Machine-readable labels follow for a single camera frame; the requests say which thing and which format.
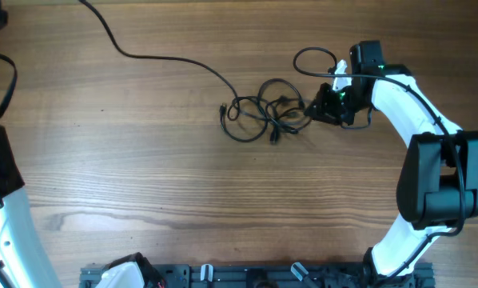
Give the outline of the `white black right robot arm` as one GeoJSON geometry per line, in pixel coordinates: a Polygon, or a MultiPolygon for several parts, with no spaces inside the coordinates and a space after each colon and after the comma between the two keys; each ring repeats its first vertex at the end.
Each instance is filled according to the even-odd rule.
{"type": "Polygon", "coordinates": [[[412,72],[384,60],[380,41],[349,50],[350,72],[335,60],[305,116],[355,129],[361,110],[380,111],[400,135],[407,152],[396,186],[399,214],[365,255],[371,286],[396,285],[414,271],[440,237],[452,238],[478,216],[478,131],[447,119],[421,92],[412,72]]]}

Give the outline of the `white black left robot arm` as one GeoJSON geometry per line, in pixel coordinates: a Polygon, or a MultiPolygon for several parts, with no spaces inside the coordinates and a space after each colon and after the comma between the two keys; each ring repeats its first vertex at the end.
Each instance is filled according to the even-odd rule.
{"type": "MultiPolygon", "coordinates": [[[[0,54],[11,65],[13,76],[0,103],[5,114],[17,81],[14,61],[0,54]]],[[[61,285],[34,228],[25,183],[14,160],[6,133],[0,125],[0,287],[59,287],[61,285]]]]}

